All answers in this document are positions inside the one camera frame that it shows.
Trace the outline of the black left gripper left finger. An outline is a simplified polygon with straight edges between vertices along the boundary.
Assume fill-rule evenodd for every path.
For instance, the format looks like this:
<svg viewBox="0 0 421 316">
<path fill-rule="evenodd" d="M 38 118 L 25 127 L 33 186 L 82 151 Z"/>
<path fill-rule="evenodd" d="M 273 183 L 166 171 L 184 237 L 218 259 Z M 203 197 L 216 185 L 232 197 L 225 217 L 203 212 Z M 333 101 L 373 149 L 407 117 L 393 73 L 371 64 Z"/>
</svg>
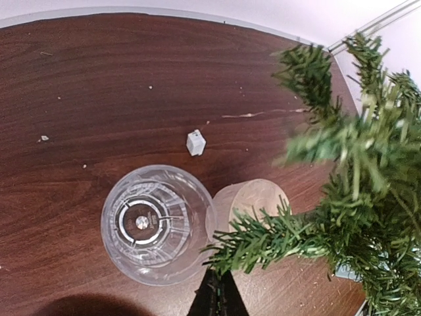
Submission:
<svg viewBox="0 0 421 316">
<path fill-rule="evenodd" d="M 219 279 L 212 269 L 207 269 L 189 309 L 189 316 L 215 316 L 219 312 Z"/>
</svg>

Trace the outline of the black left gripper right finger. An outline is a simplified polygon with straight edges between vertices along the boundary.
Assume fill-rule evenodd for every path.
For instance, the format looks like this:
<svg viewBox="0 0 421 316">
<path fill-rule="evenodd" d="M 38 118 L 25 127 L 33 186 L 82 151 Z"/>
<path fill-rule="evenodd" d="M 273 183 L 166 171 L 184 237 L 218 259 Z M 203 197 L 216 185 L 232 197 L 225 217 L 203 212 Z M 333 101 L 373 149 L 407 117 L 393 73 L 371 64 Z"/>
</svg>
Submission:
<svg viewBox="0 0 421 316">
<path fill-rule="evenodd" d="M 225 273 L 219 282 L 219 315 L 249 316 L 241 294 L 230 271 Z"/>
</svg>

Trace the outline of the small green christmas tree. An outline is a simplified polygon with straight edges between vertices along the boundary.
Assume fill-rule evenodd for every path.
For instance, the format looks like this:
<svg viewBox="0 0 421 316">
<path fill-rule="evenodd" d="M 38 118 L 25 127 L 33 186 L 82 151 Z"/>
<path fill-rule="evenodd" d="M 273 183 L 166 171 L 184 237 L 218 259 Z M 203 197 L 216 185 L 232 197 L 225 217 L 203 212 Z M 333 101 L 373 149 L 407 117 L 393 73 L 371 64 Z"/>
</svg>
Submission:
<svg viewBox="0 0 421 316">
<path fill-rule="evenodd" d="M 409 71 L 386 69 L 380 36 L 358 32 L 344 45 L 357 68 L 359 115 L 332 95 L 332 62 L 321 46 L 279 52 L 273 74 L 309 114 L 308 128 L 274 164 L 332 162 L 320 203 L 297 215 L 286 202 L 276 215 L 236 213 L 231 232 L 215 233 L 207 265 L 223 275 L 291 255 L 325 257 L 356 274 L 371 315 L 419 315 L 420 89 Z"/>
</svg>

